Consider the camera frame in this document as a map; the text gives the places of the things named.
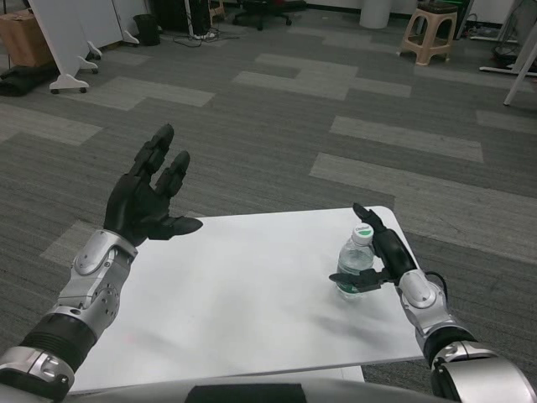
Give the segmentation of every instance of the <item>white partition board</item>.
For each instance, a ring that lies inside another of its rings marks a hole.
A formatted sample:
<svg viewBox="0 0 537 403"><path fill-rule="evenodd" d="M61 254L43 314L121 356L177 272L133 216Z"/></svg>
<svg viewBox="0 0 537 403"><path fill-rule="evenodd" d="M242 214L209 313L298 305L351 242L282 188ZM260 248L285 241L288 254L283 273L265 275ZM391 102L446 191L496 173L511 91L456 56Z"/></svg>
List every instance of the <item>white partition board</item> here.
<svg viewBox="0 0 537 403"><path fill-rule="evenodd" d="M60 75L50 89L87 88L75 78L80 69L96 69L86 61L89 53L86 36L71 0L29 0L43 36L54 56Z"/></svg>
<svg viewBox="0 0 537 403"><path fill-rule="evenodd" d="M138 34L138 27L133 17L139 14L147 14L149 11L145 0L113 0L116 8L117 19L123 33L123 40L138 43L132 35Z"/></svg>
<svg viewBox="0 0 537 403"><path fill-rule="evenodd" d="M112 0L75 0L86 40L97 48L123 40Z"/></svg>

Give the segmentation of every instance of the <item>plastic water bottle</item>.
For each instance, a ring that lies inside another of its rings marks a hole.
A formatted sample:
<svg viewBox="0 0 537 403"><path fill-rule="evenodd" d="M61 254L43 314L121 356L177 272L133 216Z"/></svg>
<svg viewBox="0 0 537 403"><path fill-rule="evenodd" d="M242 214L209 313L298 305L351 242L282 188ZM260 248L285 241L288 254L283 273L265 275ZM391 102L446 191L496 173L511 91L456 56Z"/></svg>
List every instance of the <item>plastic water bottle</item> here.
<svg viewBox="0 0 537 403"><path fill-rule="evenodd" d="M357 275L362 270L373 267L375 253L371 241L373 229L368 224L358 224L352 230L352 236L341 248L337 262L337 272ZM352 285L337 283L338 290L346 299L354 299L360 296L358 289Z"/></svg>

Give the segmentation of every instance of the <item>bottle cap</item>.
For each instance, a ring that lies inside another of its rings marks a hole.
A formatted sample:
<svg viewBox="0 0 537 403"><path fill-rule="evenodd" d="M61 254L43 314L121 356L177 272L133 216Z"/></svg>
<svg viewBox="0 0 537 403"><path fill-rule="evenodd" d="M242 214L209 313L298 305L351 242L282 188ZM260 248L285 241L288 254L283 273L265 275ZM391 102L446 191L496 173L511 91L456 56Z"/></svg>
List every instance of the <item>bottle cap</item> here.
<svg viewBox="0 0 537 403"><path fill-rule="evenodd" d="M373 240L373 229L362 222L352 230L351 239L356 245L368 246Z"/></svg>

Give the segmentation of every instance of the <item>black trash bin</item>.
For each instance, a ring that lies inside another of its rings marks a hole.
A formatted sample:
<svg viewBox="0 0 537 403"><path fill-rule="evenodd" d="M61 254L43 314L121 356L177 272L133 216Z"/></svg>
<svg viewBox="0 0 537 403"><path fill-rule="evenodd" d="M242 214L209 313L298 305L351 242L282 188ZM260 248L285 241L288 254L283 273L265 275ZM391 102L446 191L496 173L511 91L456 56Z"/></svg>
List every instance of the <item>black trash bin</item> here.
<svg viewBox="0 0 537 403"><path fill-rule="evenodd" d="M155 46L160 44L159 25L151 14L140 14L134 16L134 22L138 26L140 42L145 46Z"/></svg>

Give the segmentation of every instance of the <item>tabletop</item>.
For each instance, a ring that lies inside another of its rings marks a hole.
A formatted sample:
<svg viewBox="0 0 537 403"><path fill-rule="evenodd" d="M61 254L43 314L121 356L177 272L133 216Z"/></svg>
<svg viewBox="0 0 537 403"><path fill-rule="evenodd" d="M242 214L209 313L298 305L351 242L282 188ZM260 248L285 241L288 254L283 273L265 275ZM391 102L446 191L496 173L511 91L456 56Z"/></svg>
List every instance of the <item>tabletop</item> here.
<svg viewBox="0 0 537 403"><path fill-rule="evenodd" d="M406 243L394 214L372 209ZM139 247L71 391L422 357L393 285L346 301L328 280L359 222L351 208L201 221Z"/></svg>

